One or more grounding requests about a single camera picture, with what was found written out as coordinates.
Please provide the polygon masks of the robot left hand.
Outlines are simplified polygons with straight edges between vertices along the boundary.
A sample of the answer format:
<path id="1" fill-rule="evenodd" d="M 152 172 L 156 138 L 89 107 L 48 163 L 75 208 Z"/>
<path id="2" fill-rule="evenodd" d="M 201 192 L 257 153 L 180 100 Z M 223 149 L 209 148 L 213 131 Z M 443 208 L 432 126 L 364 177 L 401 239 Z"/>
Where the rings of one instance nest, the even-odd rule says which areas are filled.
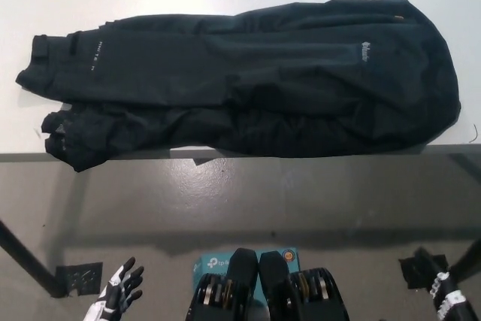
<path id="1" fill-rule="evenodd" d="M 119 321 L 123 314 L 137 301 L 143 291 L 144 266 L 135 270 L 136 258 L 133 256 L 123 263 L 109 279 L 97 299 L 89 306 L 83 321 Z"/>

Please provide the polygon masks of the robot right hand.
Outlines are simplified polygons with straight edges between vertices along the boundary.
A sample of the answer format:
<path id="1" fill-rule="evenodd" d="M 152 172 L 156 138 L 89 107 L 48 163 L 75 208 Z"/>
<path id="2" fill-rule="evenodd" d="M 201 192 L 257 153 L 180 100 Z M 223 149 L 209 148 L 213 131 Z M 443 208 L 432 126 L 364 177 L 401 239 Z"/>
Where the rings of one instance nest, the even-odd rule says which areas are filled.
<path id="1" fill-rule="evenodd" d="M 461 309 L 467 305 L 467 299 L 458 288 L 452 275 L 444 270 L 434 257 L 420 247 L 415 253 L 415 260 L 420 273 L 428 286 L 438 320 L 460 320 Z"/>

